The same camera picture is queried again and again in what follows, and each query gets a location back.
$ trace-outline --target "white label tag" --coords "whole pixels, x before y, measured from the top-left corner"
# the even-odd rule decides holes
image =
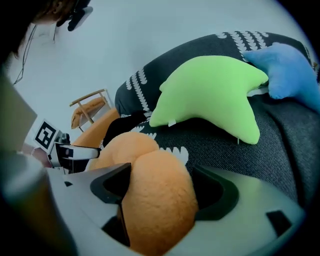
[[[168,126],[170,127],[170,126],[173,126],[173,125],[175,125],[177,122],[176,122],[176,120],[170,120],[169,121],[169,123],[168,123]]]

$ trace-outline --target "orange plush toy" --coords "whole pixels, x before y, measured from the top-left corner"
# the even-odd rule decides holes
[[[122,210],[130,248],[159,256],[194,226],[198,203],[184,164],[155,140],[139,132],[115,137],[91,170],[131,163],[130,184]]]

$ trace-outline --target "dark gray cushion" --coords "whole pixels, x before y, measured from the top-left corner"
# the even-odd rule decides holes
[[[297,48],[310,62],[304,45],[283,35],[248,31],[207,35],[164,53],[137,71],[117,90],[115,107],[120,115],[153,111],[161,94],[160,85],[184,62],[205,55],[230,56],[243,61],[241,52],[265,48],[274,42]]]

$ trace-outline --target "gray fabric sofa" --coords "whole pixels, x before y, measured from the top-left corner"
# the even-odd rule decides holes
[[[212,34],[184,43],[137,71],[118,89],[116,109],[122,117],[141,110],[152,112],[161,94],[160,85],[194,57],[224,55],[245,61],[243,51],[274,42],[297,48],[311,64],[307,48],[286,36],[257,31]],[[260,129],[257,145],[238,145],[230,134],[199,118],[172,127],[150,127],[146,121],[134,131],[148,134],[163,150],[180,157],[191,175],[193,164],[249,175],[274,184],[306,206],[320,172],[320,116],[290,98],[273,100],[268,94],[259,94],[248,100]]]

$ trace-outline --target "blue plush toy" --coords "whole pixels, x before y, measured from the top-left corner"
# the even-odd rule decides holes
[[[275,42],[264,49],[245,51],[243,56],[268,75],[271,98],[292,97],[320,114],[317,77],[299,50]]]

